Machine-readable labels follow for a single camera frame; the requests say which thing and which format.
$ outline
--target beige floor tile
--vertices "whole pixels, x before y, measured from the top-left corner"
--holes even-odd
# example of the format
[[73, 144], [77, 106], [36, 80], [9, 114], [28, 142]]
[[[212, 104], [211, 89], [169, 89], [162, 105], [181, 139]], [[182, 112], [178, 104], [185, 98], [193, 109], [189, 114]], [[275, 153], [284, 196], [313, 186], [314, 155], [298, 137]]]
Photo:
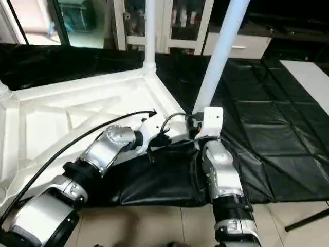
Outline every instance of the beige floor tile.
[[68, 239], [65, 247], [77, 247], [77, 242], [78, 242], [78, 235], [80, 231], [80, 227], [83, 221], [83, 215], [80, 213], [80, 220], [76, 226], [76, 228], [73, 230], [70, 238]]
[[328, 217], [289, 233], [284, 230], [285, 226], [328, 208], [325, 202], [277, 203], [270, 204], [269, 208], [284, 247], [328, 246]]
[[263, 247], [283, 247], [272, 215], [266, 205], [254, 205], [254, 217]]
[[179, 207], [117, 207], [86, 209], [78, 247], [165, 246], [183, 241]]
[[[269, 211], [263, 205], [254, 206], [254, 216], [263, 247], [282, 247]], [[182, 208], [185, 243], [194, 246], [215, 246], [214, 216], [211, 205], [202, 208]]]
[[185, 243], [191, 247], [213, 247], [215, 240], [215, 218], [212, 206], [182, 208]]

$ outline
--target black plastic sheet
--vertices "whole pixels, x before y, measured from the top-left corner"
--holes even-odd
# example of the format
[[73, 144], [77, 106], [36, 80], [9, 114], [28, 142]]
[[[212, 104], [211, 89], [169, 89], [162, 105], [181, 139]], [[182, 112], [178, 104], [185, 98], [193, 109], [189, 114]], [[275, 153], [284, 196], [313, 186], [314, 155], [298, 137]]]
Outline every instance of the black plastic sheet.
[[[209, 57], [157, 55], [157, 74], [191, 112]], [[0, 46], [0, 80], [12, 90], [139, 68], [143, 54], [65, 46]], [[229, 59], [212, 105], [254, 203], [329, 199], [329, 116], [277, 60]], [[209, 202], [193, 145], [115, 166], [91, 206]]]

